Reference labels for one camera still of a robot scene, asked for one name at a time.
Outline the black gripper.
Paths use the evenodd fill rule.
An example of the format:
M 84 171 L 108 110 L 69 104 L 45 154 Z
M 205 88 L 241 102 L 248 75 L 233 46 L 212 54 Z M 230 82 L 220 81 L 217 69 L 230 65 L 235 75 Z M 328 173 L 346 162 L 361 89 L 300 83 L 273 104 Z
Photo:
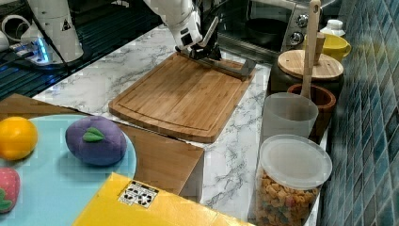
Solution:
M 179 36 L 175 49 L 195 60 L 203 58 L 220 60 L 221 53 L 217 42 L 218 23 L 219 18 L 217 16 L 212 21 L 206 19 L 203 33 L 201 33 L 198 25 L 197 28 L 186 27 Z

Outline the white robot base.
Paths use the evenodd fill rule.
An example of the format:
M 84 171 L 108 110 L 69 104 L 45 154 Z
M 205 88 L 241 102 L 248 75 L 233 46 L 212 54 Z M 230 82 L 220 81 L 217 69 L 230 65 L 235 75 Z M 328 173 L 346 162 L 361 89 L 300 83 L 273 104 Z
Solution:
M 70 63 L 84 54 L 78 39 L 68 0 L 27 0 L 33 12 L 32 25 L 22 35 L 22 43 L 33 45 L 28 60 L 39 66 Z

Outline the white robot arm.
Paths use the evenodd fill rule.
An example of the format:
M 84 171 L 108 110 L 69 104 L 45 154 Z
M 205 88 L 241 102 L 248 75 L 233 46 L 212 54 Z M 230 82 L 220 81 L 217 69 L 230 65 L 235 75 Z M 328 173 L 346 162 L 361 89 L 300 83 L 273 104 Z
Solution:
M 219 16 L 204 9 L 202 0 L 143 0 L 168 27 L 178 52 L 195 60 L 220 60 L 217 42 Z

